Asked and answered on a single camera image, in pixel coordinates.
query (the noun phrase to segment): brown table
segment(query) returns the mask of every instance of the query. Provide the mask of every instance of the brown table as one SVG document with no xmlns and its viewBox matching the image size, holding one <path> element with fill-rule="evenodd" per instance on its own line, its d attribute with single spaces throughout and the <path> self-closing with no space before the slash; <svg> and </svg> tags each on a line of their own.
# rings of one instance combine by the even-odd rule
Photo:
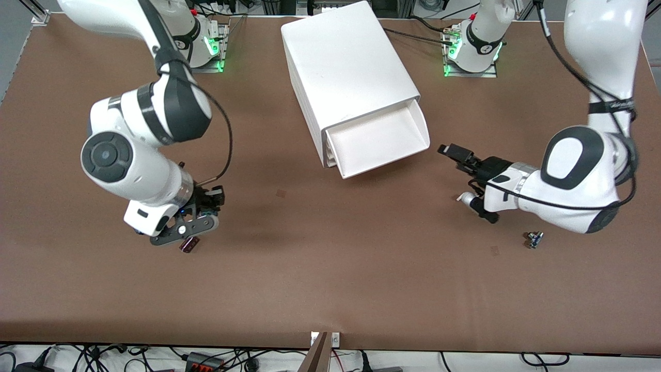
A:
<svg viewBox="0 0 661 372">
<path fill-rule="evenodd" d="M 468 177 L 436 153 L 455 142 L 540 164 L 556 131 L 586 122 L 588 94 L 537 23 L 512 25 L 497 79 L 443 78 L 438 46 L 390 36 L 432 147 L 342 180 L 321 167 L 290 85 L 292 20 L 247 19 L 225 72 L 198 76 L 236 147 L 221 227 L 188 255 L 134 234 L 127 202 L 79 164 L 90 106 L 155 79 L 147 48 L 59 14 L 32 31 L 0 107 L 0 339 L 302 348 L 332 330 L 344 348 L 661 353 L 661 99 L 642 54 L 638 195 L 579 235 L 520 211 L 477 218 L 454 201 Z M 163 152 L 199 180 L 226 143 L 216 115 L 203 139 Z M 538 250 L 531 230 L 545 233 Z"/>
</svg>

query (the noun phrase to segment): red wire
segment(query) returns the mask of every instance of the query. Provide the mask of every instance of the red wire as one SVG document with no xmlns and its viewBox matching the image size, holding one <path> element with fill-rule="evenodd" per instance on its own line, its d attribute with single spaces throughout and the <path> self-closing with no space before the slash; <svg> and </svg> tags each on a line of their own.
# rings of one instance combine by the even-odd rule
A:
<svg viewBox="0 0 661 372">
<path fill-rule="evenodd" d="M 340 365 L 340 371 L 344 372 L 344 367 L 342 366 L 342 361 L 340 360 L 340 356 L 337 355 L 337 351 L 333 350 L 333 354 L 335 354 L 335 360 L 337 360 L 337 363 Z"/>
</svg>

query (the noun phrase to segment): brown tabletop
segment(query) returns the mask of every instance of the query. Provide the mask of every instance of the brown tabletop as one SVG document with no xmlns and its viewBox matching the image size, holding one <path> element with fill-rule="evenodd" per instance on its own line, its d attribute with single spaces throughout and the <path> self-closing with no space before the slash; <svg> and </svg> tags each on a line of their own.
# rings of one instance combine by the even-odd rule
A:
<svg viewBox="0 0 661 372">
<path fill-rule="evenodd" d="M 225 72 L 197 77 L 231 117 L 235 157 L 221 226 L 188 255 L 136 235 L 127 201 L 80 166 L 90 106 L 156 78 L 147 48 L 61 14 L 32 31 L 0 107 L 0 339 L 306 347 L 332 330 L 343 348 L 661 353 L 661 99 L 642 53 L 638 195 L 579 235 L 521 211 L 477 218 L 454 200 L 468 177 L 436 153 L 455 142 L 539 165 L 556 131 L 586 122 L 588 94 L 537 23 L 511 26 L 497 79 L 444 78 L 437 45 L 390 35 L 432 147 L 342 180 L 293 94 L 280 36 L 292 20 L 244 20 Z M 163 152 L 201 180 L 226 143 L 216 114 L 204 138 Z M 524 246 L 532 230 L 538 250 Z"/>
</svg>

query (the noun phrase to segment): gray floor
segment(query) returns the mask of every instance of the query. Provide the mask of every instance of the gray floor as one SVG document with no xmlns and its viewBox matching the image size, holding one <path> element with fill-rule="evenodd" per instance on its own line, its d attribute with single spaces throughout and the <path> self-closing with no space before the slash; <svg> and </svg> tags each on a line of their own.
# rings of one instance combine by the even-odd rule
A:
<svg viewBox="0 0 661 372">
<path fill-rule="evenodd" d="M 472 5 L 475 0 L 452 0 L 451 8 Z M 39 0 L 41 4 L 52 11 L 59 11 L 56 0 Z M 548 1 L 546 4 L 547 17 L 552 21 L 561 21 L 564 18 L 564 7 L 566 0 Z M 441 12 L 436 17 L 442 17 L 446 12 Z M 0 103 L 5 98 L 5 93 L 14 74 L 17 61 L 23 44 L 30 33 L 30 20 L 32 14 L 21 5 L 18 0 L 0 0 Z M 645 23 L 642 35 L 643 45 L 650 61 L 656 86 L 661 92 L 661 11 L 657 12 Z"/>
</svg>

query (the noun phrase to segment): white box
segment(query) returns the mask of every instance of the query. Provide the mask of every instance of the white box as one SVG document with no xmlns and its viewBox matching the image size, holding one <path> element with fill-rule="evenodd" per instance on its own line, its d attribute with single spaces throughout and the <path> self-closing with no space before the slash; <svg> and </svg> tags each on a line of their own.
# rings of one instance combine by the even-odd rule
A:
<svg viewBox="0 0 661 372">
<path fill-rule="evenodd" d="M 429 148 L 413 84 L 366 1 L 282 26 L 287 65 L 325 167 L 342 178 Z"/>
</svg>

